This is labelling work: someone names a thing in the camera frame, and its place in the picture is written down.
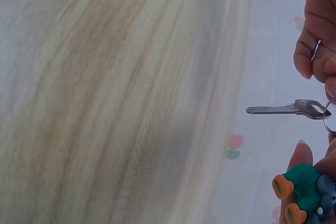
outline green heart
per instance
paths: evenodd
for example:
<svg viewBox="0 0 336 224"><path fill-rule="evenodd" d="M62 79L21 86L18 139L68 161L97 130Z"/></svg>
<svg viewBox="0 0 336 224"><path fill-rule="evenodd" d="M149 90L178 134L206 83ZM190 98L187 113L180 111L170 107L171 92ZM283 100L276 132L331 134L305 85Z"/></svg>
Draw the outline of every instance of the green heart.
<svg viewBox="0 0 336 224"><path fill-rule="evenodd" d="M302 30L303 30L303 26L296 26L296 28L297 28L299 31L302 31Z"/></svg>
<svg viewBox="0 0 336 224"><path fill-rule="evenodd" d="M240 156L239 151L235 151L235 150L227 150L226 151L226 157L228 159L234 160L234 159L238 158L239 156Z"/></svg>

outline light wood table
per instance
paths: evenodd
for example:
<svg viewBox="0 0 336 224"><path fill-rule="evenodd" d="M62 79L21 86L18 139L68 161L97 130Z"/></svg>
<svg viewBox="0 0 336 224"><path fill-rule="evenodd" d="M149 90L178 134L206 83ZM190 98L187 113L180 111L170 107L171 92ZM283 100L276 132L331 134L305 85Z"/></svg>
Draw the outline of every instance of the light wood table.
<svg viewBox="0 0 336 224"><path fill-rule="evenodd" d="M0 0L0 223L201 223L249 0Z"/></svg>

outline keychain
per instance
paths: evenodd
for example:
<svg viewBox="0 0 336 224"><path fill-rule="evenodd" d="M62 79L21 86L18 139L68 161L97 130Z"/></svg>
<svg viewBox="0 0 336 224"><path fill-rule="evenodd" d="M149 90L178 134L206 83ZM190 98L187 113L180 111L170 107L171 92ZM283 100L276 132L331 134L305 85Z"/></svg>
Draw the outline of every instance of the keychain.
<svg viewBox="0 0 336 224"><path fill-rule="evenodd" d="M336 131L331 130L326 119L331 117L328 106L333 98L323 107L319 102L312 100L296 100L295 103L280 107L249 107L249 114L296 114L305 115L313 120L323 120L324 126L330 134L336 136ZM314 108L319 107L323 113ZM296 165L286 173L277 175L272 181L276 196L283 200L291 194L297 196L295 203L285 208L285 217L288 224L321 224L326 213L336 206L336 191L333 181L321 174L316 168L307 164Z"/></svg>

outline key head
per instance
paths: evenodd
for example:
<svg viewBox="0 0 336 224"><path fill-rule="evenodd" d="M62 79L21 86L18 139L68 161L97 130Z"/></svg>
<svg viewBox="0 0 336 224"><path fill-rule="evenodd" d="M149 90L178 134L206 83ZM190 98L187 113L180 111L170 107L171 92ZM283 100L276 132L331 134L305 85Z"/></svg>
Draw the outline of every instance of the key head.
<svg viewBox="0 0 336 224"><path fill-rule="evenodd" d="M294 104L298 109L298 115L305 115L306 117L313 120L323 120L331 116L330 111L326 110L325 107L317 101L296 100Z"/></svg>

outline orange feet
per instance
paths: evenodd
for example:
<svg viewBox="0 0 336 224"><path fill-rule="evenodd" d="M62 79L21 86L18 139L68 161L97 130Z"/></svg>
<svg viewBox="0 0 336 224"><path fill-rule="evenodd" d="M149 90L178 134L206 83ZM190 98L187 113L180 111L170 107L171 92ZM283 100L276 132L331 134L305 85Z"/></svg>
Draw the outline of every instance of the orange feet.
<svg viewBox="0 0 336 224"><path fill-rule="evenodd" d="M288 224L303 224L307 218L307 213L301 210L297 204L292 203L286 207L285 217Z"/></svg>
<svg viewBox="0 0 336 224"><path fill-rule="evenodd" d="M286 180L284 175L277 175L272 181L272 187L279 199L286 199L294 191L294 184Z"/></svg>

